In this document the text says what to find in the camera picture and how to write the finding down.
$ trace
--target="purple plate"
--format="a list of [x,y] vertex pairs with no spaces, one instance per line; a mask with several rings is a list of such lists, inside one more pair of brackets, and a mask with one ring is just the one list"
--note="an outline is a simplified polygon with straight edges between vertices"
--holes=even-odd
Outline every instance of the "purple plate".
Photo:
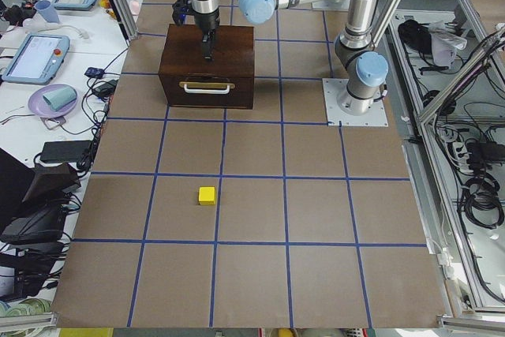
[[49,104],[47,104],[46,100],[44,100],[43,98],[43,95],[45,93],[65,87],[70,86],[68,86],[67,84],[49,84],[47,86],[42,87],[40,90],[35,91],[32,94],[32,96],[30,96],[30,99],[28,99],[28,108],[30,109],[31,112],[33,112],[37,116],[40,116],[41,118],[59,118],[60,116],[68,114],[76,106],[77,98],[57,111],[52,110],[49,107]]

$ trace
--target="teal cloth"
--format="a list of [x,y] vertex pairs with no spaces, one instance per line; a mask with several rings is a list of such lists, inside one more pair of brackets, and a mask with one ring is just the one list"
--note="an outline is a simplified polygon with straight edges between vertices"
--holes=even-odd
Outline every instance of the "teal cloth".
[[43,98],[50,109],[58,111],[77,99],[77,93],[76,90],[70,86],[65,86],[57,90],[46,92]]

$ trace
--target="blue cup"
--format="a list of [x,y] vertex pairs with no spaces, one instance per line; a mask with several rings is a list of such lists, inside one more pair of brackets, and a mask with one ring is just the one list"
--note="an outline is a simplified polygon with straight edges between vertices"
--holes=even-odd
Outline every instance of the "blue cup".
[[60,18],[58,17],[58,13],[56,12],[56,9],[53,6],[53,3],[51,3],[48,0],[39,0],[37,3],[35,3],[35,9],[37,10],[38,13],[40,13],[40,16],[43,17],[45,21],[48,23],[59,23]]

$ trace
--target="wooden box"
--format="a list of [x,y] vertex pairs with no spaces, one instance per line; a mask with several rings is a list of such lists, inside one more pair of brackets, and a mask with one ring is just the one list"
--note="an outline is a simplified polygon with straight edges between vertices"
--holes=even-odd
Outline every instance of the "wooden box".
[[253,108],[254,29],[220,26],[213,60],[201,53],[201,30],[171,24],[159,79],[172,107]]

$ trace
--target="drawer handle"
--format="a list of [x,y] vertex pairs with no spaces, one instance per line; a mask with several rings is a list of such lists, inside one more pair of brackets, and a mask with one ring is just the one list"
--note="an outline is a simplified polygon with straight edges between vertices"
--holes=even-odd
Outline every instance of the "drawer handle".
[[205,90],[203,88],[189,88],[187,84],[184,84],[184,91],[188,94],[212,94],[212,95],[226,95],[230,93],[231,86],[226,85],[226,88],[222,90]]

